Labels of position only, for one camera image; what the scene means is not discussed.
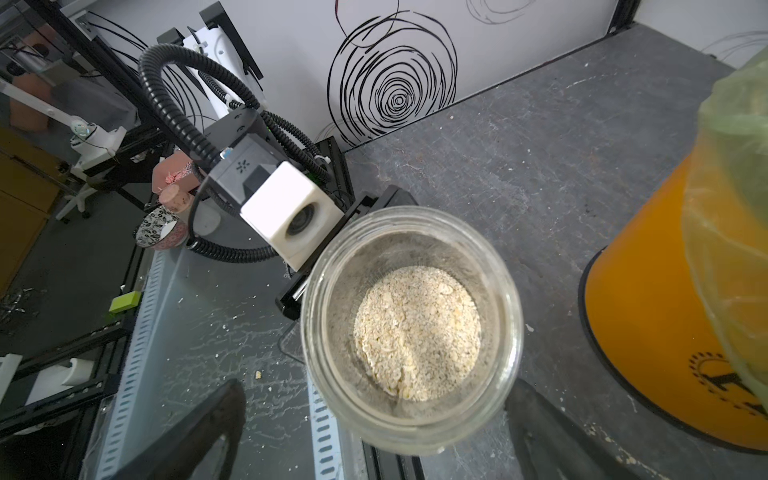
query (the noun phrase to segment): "white wall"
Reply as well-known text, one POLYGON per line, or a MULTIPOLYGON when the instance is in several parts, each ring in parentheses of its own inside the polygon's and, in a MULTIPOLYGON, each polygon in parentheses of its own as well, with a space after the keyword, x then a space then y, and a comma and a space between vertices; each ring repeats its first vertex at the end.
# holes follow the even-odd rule
POLYGON ((643 0, 634 19, 735 68, 768 45, 768 0, 643 0))
MULTIPOLYGON (((184 33, 188 25, 202 27, 198 12, 211 3, 101 0, 93 9, 153 44, 171 27, 184 33)), ((335 134, 352 146, 602 37, 616 0, 222 0, 222 5, 265 75, 261 83, 270 109, 310 137, 335 134), (375 17, 378 26, 355 35, 375 17), (347 35, 355 38, 334 64, 347 35), (342 83, 348 59, 368 65, 376 52, 390 56, 370 71, 347 71, 342 83)))

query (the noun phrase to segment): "black cable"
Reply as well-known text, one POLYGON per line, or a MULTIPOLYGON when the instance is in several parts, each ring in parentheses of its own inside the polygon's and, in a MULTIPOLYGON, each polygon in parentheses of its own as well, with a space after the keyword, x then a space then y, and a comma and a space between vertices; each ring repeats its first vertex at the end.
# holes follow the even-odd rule
POLYGON ((283 131, 283 129, 275 123, 268 111, 262 111, 261 117, 264 120, 266 127, 272 131, 272 134, 277 139, 277 142, 283 147, 288 155, 291 155, 294 160, 301 163, 304 168, 317 176, 320 181, 328 181, 328 171, 320 166, 320 164, 318 164, 313 157, 309 156, 305 151, 300 149, 298 145, 294 144, 288 135, 286 135, 286 133, 283 131))
POLYGON ((13 7, 14 7, 16 10, 18 10, 18 14, 22 16, 22 18, 24 19, 24 21, 25 21, 25 22, 27 22, 27 25, 29 25, 30 27, 34 28, 34 29, 35 29, 35 31, 38 33, 38 35, 40 35, 41 37, 43 37, 43 38, 45 39, 45 41, 46 41, 46 42, 48 42, 48 44, 49 44, 50 46, 52 46, 53 48, 55 48, 56 50, 58 50, 58 52, 59 52, 60 54, 62 54, 62 55, 66 55, 66 54, 65 54, 65 53, 64 53, 64 52, 63 52, 63 51, 62 51, 62 50, 61 50, 59 47, 57 47, 57 46, 54 44, 54 42, 52 42, 52 41, 51 41, 51 39, 50 39, 50 38, 48 38, 48 37, 46 37, 45 35, 43 35, 43 32, 39 31, 39 30, 38 30, 38 28, 37 28, 37 27, 35 27, 35 26, 32 24, 32 22, 30 22, 30 21, 29 21, 29 19, 26 17, 26 15, 24 15, 24 12, 22 12, 22 10, 21 10, 21 9, 18 7, 18 5, 14 4, 14 5, 13 5, 13 7))
MULTIPOLYGON (((259 101, 253 96, 248 87, 240 81, 232 72, 222 67, 215 61, 203 55, 196 53, 188 48, 178 45, 162 44, 149 47, 142 55, 139 61, 139 80, 144 87, 144 91, 152 104, 153 109, 160 115, 165 124, 174 131, 174 133, 183 142, 190 152, 194 152, 199 158, 200 163, 209 168, 213 167, 219 161, 218 149, 187 120, 185 114, 181 112, 171 98, 161 77, 163 67, 168 64, 177 64, 194 68, 198 71, 213 75, 222 81, 227 87, 231 88, 240 98, 244 99, 246 105, 250 108, 258 108, 259 101)), ((202 173, 199 166, 193 164, 192 171, 195 177, 200 179, 202 173)), ((193 200, 193 208, 190 210, 190 239, 187 241, 187 249, 199 253, 204 257, 231 263, 252 263, 260 262, 277 255, 272 247, 262 247, 258 249, 238 249, 218 245, 214 242, 199 237, 194 232, 194 212, 196 203, 200 202, 200 197, 207 186, 205 177, 200 182, 200 189, 193 200)), ((236 209, 228 206, 227 203, 211 191, 211 197, 217 204, 219 201, 227 206, 225 211, 238 215, 236 209)))
POLYGON ((288 328, 286 328, 286 329, 285 329, 285 331, 283 332, 283 334, 282 334, 282 335, 280 335, 280 338, 279 338, 279 339, 277 339, 277 349, 278 349, 278 350, 280 351, 280 353, 282 353, 283 355, 285 355, 285 356, 287 356, 287 357, 289 357, 289 358, 291 358, 291 359, 294 359, 294 360, 296 360, 298 363, 301 363, 302 365, 304 365, 304 360, 303 360, 303 359, 300 359, 299 357, 296 357, 296 356, 293 356, 293 355, 291 355, 290 353, 288 353, 288 352, 287 352, 287 351, 286 351, 286 350, 283 348, 283 341, 284 341, 284 340, 285 340, 285 339, 288 337, 288 335, 290 335, 290 333, 293 331, 293 329, 294 329, 294 328, 296 328, 296 325, 297 325, 298 323, 299 323, 299 321, 298 321, 298 320, 296 320, 296 321, 293 321, 293 322, 291 322, 291 324, 290 324, 290 325, 288 325, 288 328))
POLYGON ((219 161, 219 150, 186 119, 186 115, 180 111, 168 94, 161 78, 162 68, 168 64, 184 65, 213 75, 242 98, 247 107, 258 108, 259 101, 232 72, 189 48, 171 44, 154 45, 141 55, 139 81, 153 109, 178 135, 184 146, 200 158, 202 165, 205 168, 212 168, 219 161))
POLYGON ((122 51, 122 50, 117 50, 116 48, 112 48, 112 47, 110 47, 110 49, 111 49, 111 50, 112 50, 114 53, 116 53, 116 54, 119 54, 119 55, 123 55, 123 56, 124 56, 125 58, 127 58, 128 60, 130 60, 130 61, 134 62, 134 63, 136 64, 136 66, 138 66, 138 65, 139 65, 139 59, 138 59, 138 58, 136 58, 136 57, 134 57, 133 55, 129 55, 129 54, 125 53, 125 52, 124 52, 124 51, 122 51))
POLYGON ((282 118, 282 117, 280 117, 278 114, 274 114, 274 113, 272 113, 272 112, 267 112, 267 114, 268 114, 268 115, 269 115, 269 116, 270 116, 270 117, 271 117, 273 120, 275 120, 275 123, 276 123, 276 124, 277 124, 277 125, 278 125, 280 128, 282 128, 283 130, 285 130, 285 131, 286 131, 286 132, 288 132, 289 134, 292 134, 292 135, 293 135, 294 137, 296 137, 296 138, 297 138, 297 139, 298 139, 298 140, 299 140, 301 143, 303 143, 303 144, 304 144, 304 146, 306 147, 306 149, 307 149, 307 150, 309 150, 309 151, 310 151, 310 153, 311 153, 312 155, 317 155, 317 156, 320 156, 320 157, 322 157, 322 156, 323 156, 323 155, 320 153, 320 150, 319 150, 319 149, 317 148, 317 146, 315 145, 315 143, 314 143, 313 141, 311 141, 311 140, 310 140, 310 138, 309 138, 309 137, 307 137, 307 136, 304 134, 304 132, 302 132, 301 130, 299 130, 299 128, 298 128, 296 125, 294 125, 294 124, 290 123, 290 122, 289 122, 288 120, 286 120, 285 118, 282 118))
MULTIPOLYGON (((199 71, 197 74, 200 76, 200 79, 203 81, 205 85, 207 85, 208 88, 216 95, 219 100, 221 100, 224 104, 227 104, 227 93, 225 90, 219 85, 216 80, 214 80, 210 75, 208 75, 204 71, 199 71)), ((229 108, 235 109, 243 106, 239 101, 231 100, 229 104, 227 104, 229 108)), ((321 181, 325 182, 328 181, 328 171, 325 170, 322 166, 320 166, 314 159, 314 157, 309 156, 306 152, 304 152, 302 149, 300 149, 296 144, 293 143, 293 141, 283 132, 283 129, 278 126, 278 124, 275 122, 273 117, 277 117, 276 115, 271 114, 268 111, 262 111, 261 117, 264 120, 264 123, 266 126, 272 131, 272 134, 277 139, 277 142, 280 143, 280 145, 283 147, 285 152, 290 155, 292 159, 295 161, 298 161, 300 164, 304 166, 309 172, 312 174, 315 174, 321 181)), ((311 144, 314 147, 314 144, 312 141, 301 132, 298 128, 293 126, 288 120, 285 120, 284 118, 279 118, 284 124, 289 125, 293 130, 295 130, 297 133, 303 137, 307 143, 311 144)))
POLYGON ((192 124, 196 124, 197 123, 197 116, 194 113, 194 109, 192 108, 192 102, 190 101, 190 98, 187 95, 187 91, 184 90, 184 87, 182 87, 182 86, 180 86, 178 84, 179 79, 176 78, 175 79, 176 81, 174 81, 174 79, 172 78, 172 75, 170 74, 171 72, 173 72, 173 73, 176 73, 176 72, 172 71, 170 69, 170 67, 163 68, 163 71, 168 75, 169 79, 174 83, 174 88, 176 90, 176 93, 177 93, 177 95, 179 95, 179 98, 181 99, 181 102, 179 102, 181 104, 181 110, 186 114, 187 113, 187 103, 188 103, 190 105, 190 110, 192 110, 192 124), (184 98, 187 99, 186 103, 184 102, 184 99, 181 98, 182 94, 184 94, 184 98))
POLYGON ((80 137, 78 137, 78 139, 79 139, 81 142, 83 142, 84 144, 86 144, 86 145, 91 145, 92 147, 101 148, 101 149, 103 149, 103 150, 107 151, 107 153, 108 153, 108 154, 112 155, 112 152, 110 152, 110 151, 109 151, 109 149, 108 149, 108 148, 106 148, 106 147, 102 147, 101 145, 92 144, 91 142, 89 142, 89 141, 85 140, 84 138, 80 138, 80 137))
POLYGON ((141 44, 144 46, 144 48, 149 48, 149 45, 147 44, 147 42, 145 42, 145 41, 144 41, 144 40, 142 40, 141 38, 137 37, 137 36, 136 36, 136 35, 135 35, 133 32, 131 32, 130 30, 128 30, 128 29, 127 29, 127 28, 125 28, 124 26, 122 26, 122 25, 119 25, 118 23, 115 23, 115 22, 113 22, 113 21, 112 21, 112 20, 110 20, 109 18, 106 18, 106 17, 102 17, 101 15, 99 15, 99 14, 98 14, 98 13, 96 13, 96 12, 89 12, 89 13, 90 13, 91 15, 93 15, 93 16, 96 16, 96 17, 99 17, 99 18, 101 18, 102 20, 104 20, 104 21, 105 21, 105 22, 107 22, 107 23, 111 23, 111 24, 112 24, 112 25, 114 25, 115 27, 117 27, 117 28, 119 28, 120 30, 124 31, 125 33, 129 34, 131 37, 133 37, 133 38, 136 38, 136 41, 138 41, 139 43, 141 43, 141 44))
MULTIPOLYGON (((118 55, 123 55, 128 60, 134 62, 136 64, 136 66, 139 65, 139 59, 134 57, 133 55, 129 55, 129 54, 125 53, 122 50, 117 50, 114 47, 110 47, 110 49, 114 53, 116 53, 118 55)), ((134 72, 137 77, 139 76, 139 72, 135 68, 132 68, 130 65, 128 65, 128 68, 130 68, 130 70, 132 72, 134 72)), ((168 92, 170 93, 170 96, 172 96, 174 98, 174 100, 176 100, 176 103, 181 105, 181 109, 184 111, 184 113, 187 113, 187 106, 184 103, 184 101, 181 99, 181 93, 179 92, 178 87, 176 85, 169 84, 168 80, 166 80, 165 78, 163 79, 163 82, 165 83, 165 86, 168 87, 168 92)))
POLYGON ((331 195, 333 195, 334 197, 336 197, 336 198, 338 198, 338 199, 339 199, 339 201, 341 202, 341 204, 344 206, 344 210, 345 210, 345 211, 346 211, 346 210, 349 210, 349 209, 350 209, 350 207, 351 207, 352 205, 354 205, 354 203, 355 203, 355 197, 353 197, 352 195, 350 195, 350 194, 349 194, 349 192, 345 192, 344 190, 334 190, 334 191, 333 191, 333 192, 331 192, 330 194, 331 194, 331 195), (346 195, 347 199, 351 199, 352 201, 351 201, 350 203, 347 203, 347 202, 345 202, 345 201, 344 201, 344 198, 343 198, 343 195, 340 195, 340 194, 344 194, 344 195, 346 195))
POLYGON ((205 177, 203 179, 200 188, 197 189, 197 195, 195 195, 194 200, 192 200, 192 206, 190 207, 190 223, 188 226, 190 239, 187 241, 187 249, 198 253, 203 257, 228 263, 255 263, 277 257, 277 252, 272 247, 223 247, 206 240, 203 237, 199 237, 194 232, 194 218, 195 213, 197 212, 197 205, 200 203, 200 198, 203 196, 203 192, 208 187, 208 179, 210 179, 210 177, 205 177))
MULTIPOLYGON (((197 96, 194 94, 194 90, 192 90, 192 87, 190 87, 190 85, 186 81, 184 81, 184 79, 181 77, 181 73, 176 72, 171 67, 166 67, 166 68, 167 68, 167 71, 170 72, 176 78, 176 80, 179 83, 181 83, 182 91, 184 91, 184 89, 186 88, 186 91, 189 92, 190 96, 194 100, 195 105, 197 105, 197 116, 203 117, 203 109, 200 108, 200 102, 197 101, 197 96)), ((191 102, 190 102, 190 110, 192 110, 192 115, 190 115, 190 116, 191 117, 195 117, 194 108, 192 107, 192 103, 191 102)))
POLYGON ((194 31, 194 30, 192 29, 192 27, 189 27, 189 26, 187 26, 187 30, 189 30, 189 31, 190 31, 190 33, 192 34, 192 38, 194 38, 194 40, 197 42, 197 44, 198 44, 198 45, 201 45, 201 43, 200 43, 200 39, 197 37, 197 32, 196 32, 196 31, 194 31))
POLYGON ((215 119, 215 118, 211 118, 211 117, 209 117, 209 116, 207 116, 207 115, 198 115, 198 116, 199 116, 200 118, 206 118, 207 120, 210 120, 210 121, 218 121, 217 119, 215 119))
POLYGON ((39 53, 32 53, 31 51, 21 50, 20 48, 16 48, 16 47, 3 47, 3 48, 0 48, 0 50, 15 51, 16 53, 23 53, 25 55, 29 55, 30 57, 36 57, 36 58, 42 58, 44 60, 48 60, 46 57, 40 55, 39 53))
POLYGON ((125 35, 117 33, 115 30, 112 30, 112 29, 107 28, 107 27, 103 27, 101 25, 98 25, 98 24, 95 24, 95 23, 92 23, 92 22, 89 22, 88 24, 90 26, 96 27, 96 28, 98 28, 100 30, 108 31, 108 32, 110 32, 112 35, 114 35, 116 37, 122 38, 123 40, 127 41, 128 43, 130 43, 131 45, 133 45, 134 47, 138 48, 141 51, 144 51, 144 49, 146 48, 146 47, 142 47, 141 44, 138 43, 137 41, 131 40, 130 38, 126 37, 125 35))

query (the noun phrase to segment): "black metal frame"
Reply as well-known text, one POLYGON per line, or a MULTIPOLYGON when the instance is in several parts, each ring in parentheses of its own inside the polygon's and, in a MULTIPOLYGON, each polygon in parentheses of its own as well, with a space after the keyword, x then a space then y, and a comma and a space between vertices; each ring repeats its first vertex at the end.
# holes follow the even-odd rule
MULTIPOLYGON (((346 162, 343 162, 343 166, 346 169, 346 162)), ((328 243, 333 240, 351 219, 365 215, 368 212, 381 210, 384 207, 395 207, 398 205, 417 205, 417 203, 408 191, 396 185, 389 185, 379 197, 363 192, 362 196, 344 213, 341 220, 333 227, 323 242, 317 246, 312 255, 306 259, 306 262, 304 262, 299 271, 291 277, 288 284, 283 287, 280 294, 275 298, 275 304, 283 316, 291 320, 299 319, 301 314, 301 296, 298 299, 294 298, 296 291, 310 276, 312 267, 315 266, 317 259, 323 250, 326 249, 328 243)))
POLYGON ((634 14, 637 13, 637 7, 641 0, 619 0, 614 10, 614 17, 611 19, 611 25, 608 27, 608 33, 617 33, 624 28, 632 25, 634 14))
POLYGON ((16 369, 14 380, 33 375, 51 365, 98 349, 91 379, 0 417, 0 439, 69 412, 79 411, 59 470, 61 478, 67 480, 78 478, 101 400, 117 393, 120 386, 135 321, 135 312, 123 313, 118 321, 104 328, 83 335, 39 356, 23 360, 16 369))
POLYGON ((326 184, 326 189, 331 192, 343 192, 346 197, 355 198, 355 191, 352 187, 352 178, 349 176, 349 168, 346 164, 346 158, 339 148, 335 137, 328 137, 315 144, 320 153, 331 160, 330 167, 333 178, 326 184))
POLYGON ((243 73, 252 74, 256 79, 256 83, 259 83, 259 80, 264 78, 264 75, 261 73, 261 70, 259 70, 259 66, 256 65, 256 61, 253 60, 253 56, 250 54, 250 51, 248 51, 248 47, 245 46, 245 42, 237 32, 230 16, 224 11, 221 2, 216 2, 203 10, 200 10, 200 17, 203 19, 205 26, 209 29, 221 27, 221 29, 224 30, 224 33, 235 47, 235 51, 243 61, 243 73))
POLYGON ((367 443, 362 444, 369 480, 424 480, 419 457, 384 452, 367 443))

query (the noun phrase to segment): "gray table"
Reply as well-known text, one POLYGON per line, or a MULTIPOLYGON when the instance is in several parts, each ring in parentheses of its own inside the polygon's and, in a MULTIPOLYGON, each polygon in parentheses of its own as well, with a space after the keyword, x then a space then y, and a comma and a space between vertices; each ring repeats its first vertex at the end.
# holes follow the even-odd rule
MULTIPOLYGON (((521 377, 644 478, 768 472, 768 457, 713 447, 633 401, 576 303, 584 266, 688 155, 699 104, 730 72, 637 26, 346 155, 356 189, 398 184, 493 243, 529 327, 521 377)), ((502 414, 422 462, 427 478, 520 478, 502 414)))
MULTIPOLYGON (((632 458, 643 478, 764 478, 768 470, 768 458, 693 439, 634 402, 590 350, 576 306, 583 267, 687 155, 699 103, 729 72, 636 27, 347 154, 358 193, 398 184, 495 245, 528 325, 521 377, 609 452, 632 458)), ((217 235, 235 247, 258 244, 231 220, 217 235)), ((233 478, 312 478, 304 369, 276 347, 289 324, 273 305, 283 264, 166 254, 174 271, 161 275, 154 341, 162 347, 146 358, 154 381, 139 395, 134 416, 141 411, 144 426, 126 439, 126 453, 238 378, 248 411, 233 478)), ((422 462, 427 478, 521 477, 502 413, 422 462)))

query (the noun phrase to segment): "jar rim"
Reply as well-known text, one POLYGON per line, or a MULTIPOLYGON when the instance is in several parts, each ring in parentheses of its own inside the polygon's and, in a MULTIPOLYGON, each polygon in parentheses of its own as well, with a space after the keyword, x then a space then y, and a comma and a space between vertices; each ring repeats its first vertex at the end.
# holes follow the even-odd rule
POLYGON ((519 296, 504 261, 493 246, 467 223, 427 207, 388 207, 354 221, 321 253, 307 284, 302 305, 302 344, 309 374, 326 404, 344 425, 372 445, 407 455, 435 453, 482 427, 502 407, 520 365, 524 323, 519 296), (499 285, 495 301, 505 335, 498 341, 496 360, 488 377, 472 395, 441 415, 424 421, 371 412, 341 378, 327 342, 323 299, 333 291, 345 259, 370 241, 392 233, 416 232, 441 240, 437 233, 451 233, 465 241, 465 253, 483 266, 482 273, 499 285))

